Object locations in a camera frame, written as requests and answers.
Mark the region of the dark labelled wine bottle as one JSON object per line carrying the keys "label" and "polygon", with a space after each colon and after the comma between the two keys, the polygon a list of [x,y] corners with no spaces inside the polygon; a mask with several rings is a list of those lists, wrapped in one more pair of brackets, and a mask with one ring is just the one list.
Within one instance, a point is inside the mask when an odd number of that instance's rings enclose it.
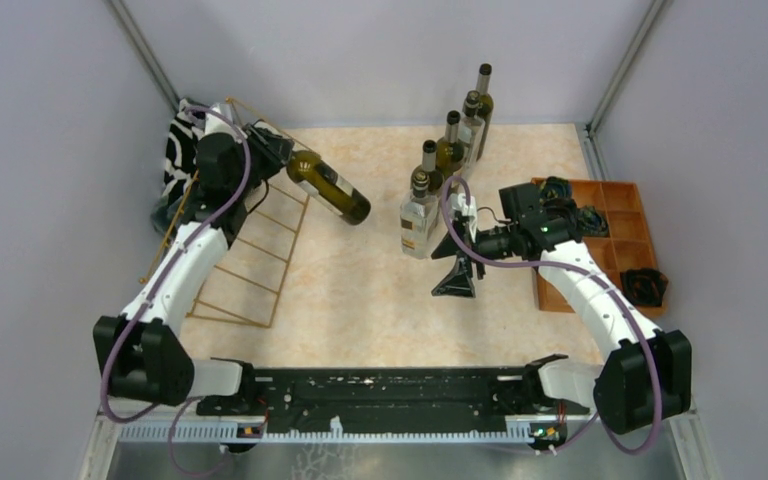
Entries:
{"label": "dark labelled wine bottle", "polygon": [[424,172],[428,177],[428,192],[434,195],[439,195],[444,177],[436,165],[437,142],[431,139],[425,140],[422,146],[422,150],[422,160],[416,170]]}

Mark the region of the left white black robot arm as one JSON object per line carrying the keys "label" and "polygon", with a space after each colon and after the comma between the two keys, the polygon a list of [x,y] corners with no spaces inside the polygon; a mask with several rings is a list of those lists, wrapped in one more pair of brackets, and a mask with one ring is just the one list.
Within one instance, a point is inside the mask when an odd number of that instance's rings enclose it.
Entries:
{"label": "left white black robot arm", "polygon": [[228,103],[186,105],[170,132],[169,207],[182,209],[159,265],[137,296],[93,328],[105,414],[114,398],[154,408],[220,397],[237,414],[252,411],[258,384],[249,365],[195,360],[179,335],[202,285],[236,241],[248,196],[288,164],[294,140],[263,119],[241,123]]}

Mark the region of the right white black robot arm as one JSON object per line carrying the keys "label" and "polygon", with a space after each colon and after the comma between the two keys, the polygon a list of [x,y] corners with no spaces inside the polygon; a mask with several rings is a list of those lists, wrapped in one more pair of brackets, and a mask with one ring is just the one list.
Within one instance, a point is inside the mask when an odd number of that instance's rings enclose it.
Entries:
{"label": "right white black robot arm", "polygon": [[576,228],[548,213],[537,185],[500,190],[503,222],[477,226],[477,201],[459,177],[441,188],[441,219],[447,233],[432,258],[454,257],[435,296],[473,298],[474,282],[487,267],[532,268],[553,286],[582,320],[599,351],[599,367],[565,357],[549,360],[523,385],[536,412],[569,400],[598,414],[614,435],[650,426],[689,411],[692,346],[679,330],[665,331],[625,298],[599,267]]}

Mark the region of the dark green wine bottle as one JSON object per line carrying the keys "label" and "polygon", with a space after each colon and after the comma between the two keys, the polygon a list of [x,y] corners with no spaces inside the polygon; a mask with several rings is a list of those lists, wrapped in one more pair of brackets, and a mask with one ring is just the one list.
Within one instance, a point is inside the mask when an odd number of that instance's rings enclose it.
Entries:
{"label": "dark green wine bottle", "polygon": [[285,167],[289,179],[345,223],[364,222],[371,204],[351,182],[311,150],[295,150]]}

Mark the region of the clear glass liquor bottle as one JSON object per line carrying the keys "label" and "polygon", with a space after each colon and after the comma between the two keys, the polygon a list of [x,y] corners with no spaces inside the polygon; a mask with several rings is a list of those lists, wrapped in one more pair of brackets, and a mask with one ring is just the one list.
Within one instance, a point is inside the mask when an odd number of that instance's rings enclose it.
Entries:
{"label": "clear glass liquor bottle", "polygon": [[423,170],[411,177],[410,191],[400,207],[402,251],[424,259],[429,253],[432,235],[438,221],[439,200],[430,191],[430,176]]}

